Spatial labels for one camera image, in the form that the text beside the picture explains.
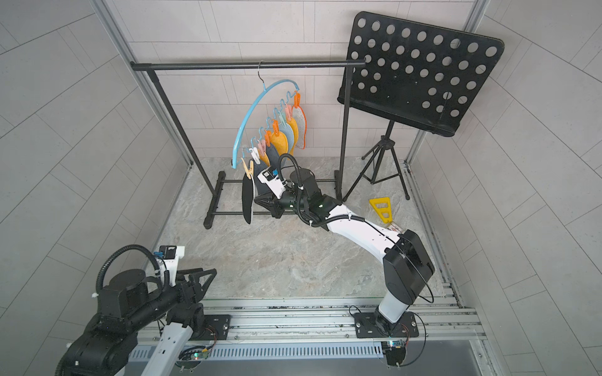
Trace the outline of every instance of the rack leg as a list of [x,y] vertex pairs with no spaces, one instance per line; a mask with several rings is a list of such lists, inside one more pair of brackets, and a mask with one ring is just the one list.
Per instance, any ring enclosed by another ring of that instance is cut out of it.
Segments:
[[220,197],[222,196],[222,189],[224,186],[224,180],[226,179],[226,172],[220,171],[217,174],[216,182],[216,194],[211,197],[211,203],[209,204],[209,210],[207,216],[203,222],[203,226],[208,230],[213,226],[213,218],[216,217],[217,205],[220,203]]

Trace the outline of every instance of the metal hook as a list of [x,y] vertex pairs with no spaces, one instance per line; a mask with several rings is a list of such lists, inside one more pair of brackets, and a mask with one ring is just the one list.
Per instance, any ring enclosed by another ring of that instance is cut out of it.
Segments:
[[259,62],[259,64],[257,64],[257,77],[259,77],[259,79],[261,80],[261,82],[263,82],[263,84],[264,84],[264,90],[265,90],[265,81],[264,81],[264,80],[261,78],[261,75],[259,74],[259,68],[261,67],[261,63],[263,63],[263,62],[264,62],[264,61],[263,61],[263,60],[261,60],[261,61]]

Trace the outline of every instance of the yellow clothespin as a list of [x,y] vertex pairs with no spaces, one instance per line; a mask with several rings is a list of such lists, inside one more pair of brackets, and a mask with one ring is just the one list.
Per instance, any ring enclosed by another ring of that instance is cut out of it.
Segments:
[[251,180],[253,180],[253,161],[249,162],[249,168],[247,168],[247,164],[244,161],[244,158],[240,158],[243,162],[243,167],[244,167],[244,173],[247,174],[247,177]]

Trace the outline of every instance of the tiled wall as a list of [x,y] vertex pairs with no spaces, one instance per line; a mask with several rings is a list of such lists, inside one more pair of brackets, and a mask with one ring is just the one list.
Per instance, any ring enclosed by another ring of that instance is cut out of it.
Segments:
[[602,374],[602,3],[492,0],[506,50],[411,169],[459,293],[513,375]]
[[0,374],[53,373],[186,169],[87,0],[0,2]]
[[[344,60],[355,15],[372,11],[461,29],[472,2],[409,1],[179,1],[107,0],[138,59],[145,63],[193,61]],[[338,156],[342,69],[262,69],[265,84],[296,81],[308,119],[306,149],[297,156]],[[158,72],[199,156],[232,156],[240,123],[262,90],[256,69]],[[258,136],[274,104],[292,90],[274,89],[255,109],[243,143]],[[388,121],[350,112],[348,156],[363,155]],[[405,157],[416,129],[397,125],[392,139]]]

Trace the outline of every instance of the yellow triangular object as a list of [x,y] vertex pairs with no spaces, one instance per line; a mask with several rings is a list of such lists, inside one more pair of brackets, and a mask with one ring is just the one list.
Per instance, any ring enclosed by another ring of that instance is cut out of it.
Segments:
[[[378,208],[377,205],[379,204],[386,204],[386,207]],[[393,214],[391,213],[391,200],[389,199],[389,197],[371,199],[370,205],[372,205],[372,208],[374,209],[374,211],[376,211],[376,213],[380,217],[380,220],[383,221],[385,224],[393,221]]]

